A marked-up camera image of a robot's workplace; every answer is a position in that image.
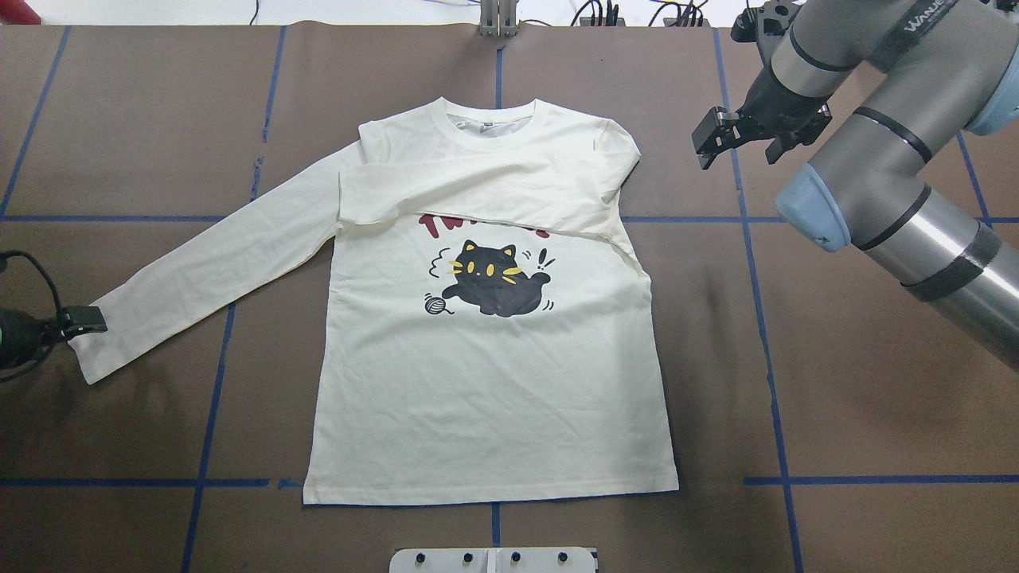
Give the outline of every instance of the folded sleeve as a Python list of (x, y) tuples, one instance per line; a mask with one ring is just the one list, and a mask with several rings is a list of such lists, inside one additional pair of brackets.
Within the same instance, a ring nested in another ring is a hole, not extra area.
[(358, 143), (317, 161), (93, 303), (108, 331), (69, 343), (86, 381), (310, 259), (338, 229), (339, 172), (363, 162)]

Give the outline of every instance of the neckline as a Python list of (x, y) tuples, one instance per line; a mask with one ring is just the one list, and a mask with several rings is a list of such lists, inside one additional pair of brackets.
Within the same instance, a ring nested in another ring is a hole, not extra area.
[[(439, 132), (448, 140), (467, 149), (477, 151), (499, 151), (526, 144), (534, 139), (533, 134), (540, 131), (545, 119), (545, 102), (533, 100), (530, 103), (501, 109), (484, 109), (467, 107), (439, 98), (432, 102), (430, 115)], [(447, 114), (467, 117), (475, 121), (514, 121), (530, 117), (531, 120), (512, 134), (498, 138), (477, 138), (457, 128)]]

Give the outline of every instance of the gray robotic arm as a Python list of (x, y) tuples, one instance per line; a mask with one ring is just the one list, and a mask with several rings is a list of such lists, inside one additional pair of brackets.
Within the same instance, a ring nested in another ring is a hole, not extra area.
[(772, 163), (812, 143), (830, 117), (824, 102), (870, 62), (886, 81), (776, 208), (826, 251), (862, 250), (1019, 370), (1019, 253), (917, 178), (960, 129), (989, 134), (1019, 114), (1019, 28), (978, 0), (808, 0), (802, 8), (775, 0), (753, 12), (737, 20), (734, 37), (753, 29), (764, 69), (741, 109), (712, 108), (694, 132), (702, 167), (747, 141), (774, 138)]

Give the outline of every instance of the white shirt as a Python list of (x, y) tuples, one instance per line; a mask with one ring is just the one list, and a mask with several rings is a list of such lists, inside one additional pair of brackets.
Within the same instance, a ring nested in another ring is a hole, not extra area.
[(542, 101), (439, 99), (325, 157), (94, 304), (94, 383), (335, 238), (307, 504), (676, 489), (650, 280), (619, 214), (640, 155)]

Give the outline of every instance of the cat print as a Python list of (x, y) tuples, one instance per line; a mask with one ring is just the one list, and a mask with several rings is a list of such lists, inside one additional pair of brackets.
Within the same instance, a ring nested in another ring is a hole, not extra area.
[(551, 278), (544, 272), (528, 277), (517, 266), (516, 255), (514, 245), (490, 249), (468, 240), (451, 261), (457, 283), (446, 288), (442, 298), (460, 297), (477, 305), (482, 314), (505, 318), (533, 311), (541, 304), (541, 288)]

